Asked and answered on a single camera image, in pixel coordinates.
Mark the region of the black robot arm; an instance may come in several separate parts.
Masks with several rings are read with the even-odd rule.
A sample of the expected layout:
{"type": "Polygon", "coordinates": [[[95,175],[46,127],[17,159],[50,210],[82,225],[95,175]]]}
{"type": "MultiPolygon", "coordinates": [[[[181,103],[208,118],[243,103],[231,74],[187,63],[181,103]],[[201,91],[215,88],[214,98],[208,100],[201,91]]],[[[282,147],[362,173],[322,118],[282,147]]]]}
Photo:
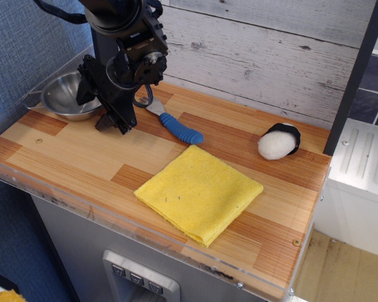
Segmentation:
{"type": "Polygon", "coordinates": [[[96,124],[103,131],[111,126],[122,134],[136,126],[135,94],[163,80],[168,46],[159,17],[159,1],[82,1],[83,14],[67,13],[44,1],[36,1],[43,11],[73,24],[89,23],[91,29],[112,39],[118,52],[106,62],[85,55],[78,71],[81,81],[76,101],[79,105],[98,99],[105,113],[96,124]]]}

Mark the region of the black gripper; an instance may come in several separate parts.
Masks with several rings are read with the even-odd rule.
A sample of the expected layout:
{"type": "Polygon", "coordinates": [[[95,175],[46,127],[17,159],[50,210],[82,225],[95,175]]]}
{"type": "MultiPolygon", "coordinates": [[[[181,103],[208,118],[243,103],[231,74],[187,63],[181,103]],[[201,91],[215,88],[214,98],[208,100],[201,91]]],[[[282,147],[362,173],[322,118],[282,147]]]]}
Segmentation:
{"type": "Polygon", "coordinates": [[[105,59],[83,57],[78,67],[81,80],[76,101],[82,106],[97,98],[105,109],[95,125],[98,131],[111,126],[126,134],[136,126],[135,94],[163,79],[168,46],[159,17],[160,1],[83,1],[91,29],[111,39],[105,59]]]}

